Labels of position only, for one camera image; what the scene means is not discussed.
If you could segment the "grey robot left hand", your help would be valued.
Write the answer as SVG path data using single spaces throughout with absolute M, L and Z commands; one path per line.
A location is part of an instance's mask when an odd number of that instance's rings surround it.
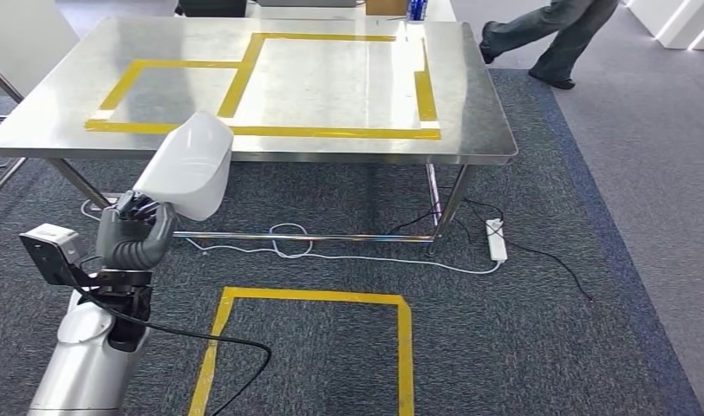
M 171 204 L 124 192 L 101 213 L 96 254 L 108 269 L 150 270 L 168 252 L 177 224 Z

